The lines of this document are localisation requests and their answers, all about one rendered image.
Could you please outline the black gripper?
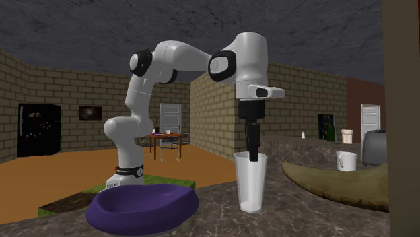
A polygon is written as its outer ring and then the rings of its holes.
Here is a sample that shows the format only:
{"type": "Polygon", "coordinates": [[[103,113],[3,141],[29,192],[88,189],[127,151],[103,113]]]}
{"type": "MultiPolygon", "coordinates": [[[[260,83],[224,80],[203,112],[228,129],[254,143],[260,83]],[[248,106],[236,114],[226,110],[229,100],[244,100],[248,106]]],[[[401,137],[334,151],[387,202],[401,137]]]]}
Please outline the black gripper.
{"type": "Polygon", "coordinates": [[[247,148],[249,160],[258,161],[258,149],[260,147],[260,125],[258,119],[265,118],[265,101],[248,100],[238,102],[238,116],[244,119],[246,125],[247,148]]]}

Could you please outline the tall clear white glass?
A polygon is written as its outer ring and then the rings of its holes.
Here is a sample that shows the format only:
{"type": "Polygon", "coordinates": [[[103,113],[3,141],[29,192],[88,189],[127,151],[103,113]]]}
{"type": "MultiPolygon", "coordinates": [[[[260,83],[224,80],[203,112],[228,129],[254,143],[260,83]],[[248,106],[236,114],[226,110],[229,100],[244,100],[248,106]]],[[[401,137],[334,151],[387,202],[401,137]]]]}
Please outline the tall clear white glass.
{"type": "Polygon", "coordinates": [[[257,213],[263,206],[267,156],[258,153],[257,161],[250,161],[248,151],[234,154],[238,200],[240,209],[247,213],[257,213]]]}

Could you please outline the green bottle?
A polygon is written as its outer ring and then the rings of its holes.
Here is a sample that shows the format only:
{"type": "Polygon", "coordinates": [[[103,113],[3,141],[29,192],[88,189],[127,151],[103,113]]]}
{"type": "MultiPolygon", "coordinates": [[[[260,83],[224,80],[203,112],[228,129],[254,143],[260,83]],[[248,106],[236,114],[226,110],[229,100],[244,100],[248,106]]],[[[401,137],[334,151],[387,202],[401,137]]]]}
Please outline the green bottle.
{"type": "Polygon", "coordinates": [[[328,125],[326,130],[326,140],[329,142],[335,141],[335,126],[333,123],[333,118],[330,116],[328,118],[328,125]]]}

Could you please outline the white panelled door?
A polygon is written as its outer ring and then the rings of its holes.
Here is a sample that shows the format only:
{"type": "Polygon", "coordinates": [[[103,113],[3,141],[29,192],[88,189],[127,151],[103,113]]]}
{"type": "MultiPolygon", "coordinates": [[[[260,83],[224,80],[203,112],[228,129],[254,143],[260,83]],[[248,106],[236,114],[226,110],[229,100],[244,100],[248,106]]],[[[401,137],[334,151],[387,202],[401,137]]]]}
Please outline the white panelled door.
{"type": "Polygon", "coordinates": [[[181,104],[160,104],[160,133],[181,132],[182,127],[182,106],[181,104]]]}
{"type": "Polygon", "coordinates": [[[380,105],[361,104],[361,139],[368,131],[381,129],[380,105]]]}

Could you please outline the red wooden table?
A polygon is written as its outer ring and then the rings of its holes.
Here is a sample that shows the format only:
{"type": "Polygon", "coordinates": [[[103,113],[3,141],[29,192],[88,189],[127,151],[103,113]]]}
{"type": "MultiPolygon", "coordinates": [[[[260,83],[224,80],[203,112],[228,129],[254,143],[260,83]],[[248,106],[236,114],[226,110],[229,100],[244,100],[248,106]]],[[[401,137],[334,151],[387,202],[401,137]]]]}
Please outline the red wooden table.
{"type": "Polygon", "coordinates": [[[151,133],[149,135],[149,144],[150,144],[150,152],[153,153],[153,159],[156,160],[156,150],[157,150],[157,140],[161,140],[162,137],[179,137],[179,146],[178,152],[180,154],[180,158],[182,157],[182,135],[178,133],[151,133]]]}

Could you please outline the white mug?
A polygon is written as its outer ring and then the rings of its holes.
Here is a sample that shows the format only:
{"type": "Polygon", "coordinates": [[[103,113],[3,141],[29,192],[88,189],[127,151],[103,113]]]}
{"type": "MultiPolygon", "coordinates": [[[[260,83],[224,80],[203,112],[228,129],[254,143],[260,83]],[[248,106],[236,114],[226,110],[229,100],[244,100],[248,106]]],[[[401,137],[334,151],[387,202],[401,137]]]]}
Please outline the white mug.
{"type": "Polygon", "coordinates": [[[337,170],[344,172],[356,171],[357,154],[347,151],[337,151],[337,170]]]}

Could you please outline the olive brown curved mat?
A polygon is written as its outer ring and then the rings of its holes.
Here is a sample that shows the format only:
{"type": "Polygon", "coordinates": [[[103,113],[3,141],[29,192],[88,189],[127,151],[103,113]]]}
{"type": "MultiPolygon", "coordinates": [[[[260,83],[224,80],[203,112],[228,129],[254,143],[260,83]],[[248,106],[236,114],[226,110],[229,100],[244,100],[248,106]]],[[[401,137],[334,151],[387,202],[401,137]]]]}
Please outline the olive brown curved mat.
{"type": "Polygon", "coordinates": [[[319,197],[373,211],[389,212],[388,164],[357,171],[337,171],[282,163],[285,175],[319,197]]]}

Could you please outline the purple bowl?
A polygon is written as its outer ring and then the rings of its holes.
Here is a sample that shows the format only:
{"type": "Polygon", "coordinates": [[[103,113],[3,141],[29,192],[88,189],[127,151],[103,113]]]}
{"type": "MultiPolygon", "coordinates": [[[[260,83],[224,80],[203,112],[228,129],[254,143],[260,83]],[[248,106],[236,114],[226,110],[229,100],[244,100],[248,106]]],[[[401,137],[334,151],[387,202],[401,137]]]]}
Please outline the purple bowl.
{"type": "Polygon", "coordinates": [[[115,236],[151,236],[179,227],[198,207],[191,187],[123,185],[98,193],[85,216],[92,227],[115,236]]]}

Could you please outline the grey toaster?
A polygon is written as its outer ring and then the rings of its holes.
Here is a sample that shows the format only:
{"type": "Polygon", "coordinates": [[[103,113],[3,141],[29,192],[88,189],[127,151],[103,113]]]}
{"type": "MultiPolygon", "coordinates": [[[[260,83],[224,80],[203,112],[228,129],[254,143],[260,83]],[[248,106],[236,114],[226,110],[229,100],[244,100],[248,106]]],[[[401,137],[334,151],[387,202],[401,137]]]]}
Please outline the grey toaster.
{"type": "Polygon", "coordinates": [[[361,144],[361,162],[364,165],[379,166],[387,162],[386,130],[368,131],[361,144]]]}

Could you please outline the black fridge with magnets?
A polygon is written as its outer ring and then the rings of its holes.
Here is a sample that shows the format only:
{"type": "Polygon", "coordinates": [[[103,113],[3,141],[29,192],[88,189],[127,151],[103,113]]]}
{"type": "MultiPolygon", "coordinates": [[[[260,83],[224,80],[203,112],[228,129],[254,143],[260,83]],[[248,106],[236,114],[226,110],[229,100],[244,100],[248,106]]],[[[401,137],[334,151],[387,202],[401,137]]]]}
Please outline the black fridge with magnets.
{"type": "Polygon", "coordinates": [[[19,103],[17,144],[19,158],[60,152],[61,107],[19,103]]]}

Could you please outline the dark wall picture with green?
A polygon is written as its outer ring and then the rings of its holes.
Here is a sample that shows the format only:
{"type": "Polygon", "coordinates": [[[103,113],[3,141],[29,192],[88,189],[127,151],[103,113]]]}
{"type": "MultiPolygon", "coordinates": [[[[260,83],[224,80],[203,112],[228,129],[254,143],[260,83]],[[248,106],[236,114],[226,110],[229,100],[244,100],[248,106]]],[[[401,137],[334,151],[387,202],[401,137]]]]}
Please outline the dark wall picture with green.
{"type": "Polygon", "coordinates": [[[318,138],[326,140],[326,130],[328,125],[328,118],[332,117],[335,126],[335,119],[332,114],[319,114],[318,115],[318,138]]]}

